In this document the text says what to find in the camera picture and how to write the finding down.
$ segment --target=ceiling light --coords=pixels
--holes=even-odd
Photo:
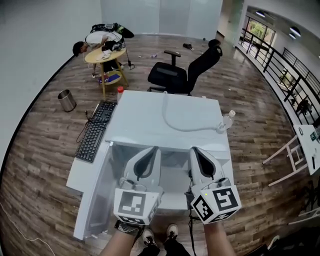
[[[289,36],[290,36],[292,39],[296,39],[296,36],[295,36],[295,34],[293,34],[293,33],[290,33]]]
[[[298,37],[301,37],[300,30],[296,26],[290,27],[290,30],[295,33]]]
[[[262,10],[257,10],[255,13],[258,14],[259,16],[261,16],[261,17],[266,17]]]

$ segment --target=cable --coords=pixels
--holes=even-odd
[[[106,28],[107,30],[109,30],[110,33],[114,34],[115,37],[121,41],[121,38],[119,36],[117,36],[113,31],[111,31],[109,28]],[[128,59],[128,66],[129,66],[129,70],[133,70],[136,66],[134,64],[131,64],[131,61],[129,60],[129,55],[128,55],[128,50],[127,50],[127,46],[126,46],[126,41],[124,36],[122,35],[122,39],[123,39],[123,43],[124,43],[124,47],[125,47],[125,53],[126,53],[126,57]]]
[[[55,253],[54,253],[54,251],[51,249],[50,245],[49,245],[48,243],[46,243],[45,241],[43,241],[42,239],[40,239],[39,237],[37,237],[36,239],[28,239],[28,238],[26,238],[25,235],[24,235],[24,234],[19,230],[19,228],[16,226],[16,224],[10,219],[9,214],[5,211],[2,203],[0,203],[0,206],[1,206],[2,210],[3,210],[3,212],[5,213],[5,215],[7,216],[7,218],[9,219],[9,221],[14,225],[14,227],[16,228],[16,230],[18,230],[18,232],[23,236],[23,238],[24,238],[25,240],[30,241],[30,242],[34,242],[34,241],[37,241],[37,240],[41,241],[42,243],[46,244],[46,245],[49,247],[49,249],[50,249],[50,251],[52,252],[53,256],[56,256]]]
[[[194,128],[194,129],[184,129],[184,128],[178,128],[172,124],[170,124],[167,120],[166,113],[167,113],[167,105],[168,105],[168,92],[164,91],[164,96],[163,96],[163,102],[162,102],[162,117],[164,122],[166,123],[167,126],[170,128],[177,130],[179,132],[196,132],[196,131],[203,131],[203,130],[214,130],[216,131],[216,127],[208,126],[208,127],[200,127],[200,128]]]
[[[190,177],[190,185],[189,185],[189,189],[187,191],[187,193],[192,193],[191,189],[191,184],[193,182],[193,179],[192,179],[192,174],[191,174],[191,171],[189,171],[189,177]],[[190,232],[190,238],[191,238],[191,246],[192,246],[192,250],[193,250],[193,253],[194,253],[194,256],[197,256],[196,254],[196,250],[195,250],[195,241],[194,241],[194,235],[193,235],[193,224],[194,224],[194,220],[196,221],[200,221],[200,218],[199,217],[193,217],[191,214],[192,214],[192,206],[191,206],[191,202],[187,200],[187,203],[188,203],[188,208],[190,210],[189,212],[189,218],[190,218],[190,221],[188,223],[188,226],[189,226],[189,232]]]
[[[82,130],[79,133],[78,137],[76,138],[76,143],[81,142],[81,140],[79,140],[79,138],[80,138],[81,134],[84,132],[84,130],[88,127],[89,123],[94,123],[94,124],[103,123],[103,121],[94,121],[94,117],[96,116],[96,111],[97,111],[98,107],[99,107],[99,104],[96,105],[95,110],[92,112],[90,117],[88,117],[88,111],[87,110],[85,111],[85,116],[86,116],[87,121],[84,124],[84,127],[82,128]]]
[[[82,53],[82,58],[83,58],[83,62],[87,64],[87,62],[85,61],[85,53]]]
[[[139,230],[138,234],[136,234],[136,237],[134,238],[132,247],[134,247],[136,241],[138,240],[139,237],[141,237],[141,235],[143,234],[144,230],[145,230],[145,226],[143,226],[143,227]]]

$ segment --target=sneaker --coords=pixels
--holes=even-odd
[[[178,226],[176,224],[170,224],[166,229],[166,240],[176,240],[178,236]]]
[[[195,49],[192,48],[191,43],[184,43],[182,46],[183,46],[184,48],[190,49],[191,51],[194,51],[194,50],[195,50]]]
[[[156,247],[158,247],[156,242],[155,242],[154,233],[151,231],[151,229],[149,229],[149,228],[144,229],[143,234],[142,234],[142,239],[143,239],[144,244],[146,246],[156,246]]]
[[[115,70],[115,71],[120,71],[119,68],[114,68],[114,67],[111,67],[111,68],[112,68],[113,70]]]

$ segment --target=chair armrest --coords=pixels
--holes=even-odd
[[[171,51],[171,50],[165,50],[164,51],[165,54],[170,54],[170,55],[174,55],[176,57],[181,57],[181,54],[175,51]]]
[[[171,51],[171,50],[165,50],[164,51],[165,54],[170,54],[171,55],[171,64],[172,66],[176,66],[176,57],[181,57],[181,54],[175,51]]]

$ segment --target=wooden side table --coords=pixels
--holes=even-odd
[[[116,62],[116,65],[118,66],[118,69],[119,69],[119,72],[120,73],[117,73],[118,75],[121,74],[121,76],[123,77],[125,83],[127,86],[129,86],[128,84],[128,80],[119,64],[119,61],[117,60],[118,57],[120,57],[121,55],[123,55],[124,53],[126,52],[126,49],[122,49],[120,51],[112,51],[111,54],[110,54],[110,57],[109,58],[102,58],[102,59],[99,59],[99,57],[101,56],[102,54],[102,50],[101,48],[99,49],[95,49],[93,50],[92,52],[89,52],[87,54],[87,56],[85,56],[85,61],[87,63],[91,63],[91,64],[100,64],[101,66],[101,80],[102,80],[102,93],[103,93],[103,99],[105,100],[106,99],[106,85],[111,85],[111,84],[114,84],[116,83],[117,81],[119,81],[121,78],[119,79],[116,79],[110,83],[105,83],[105,71],[104,71],[104,63],[105,62],[109,62],[109,61],[112,61],[112,60],[115,60]]]

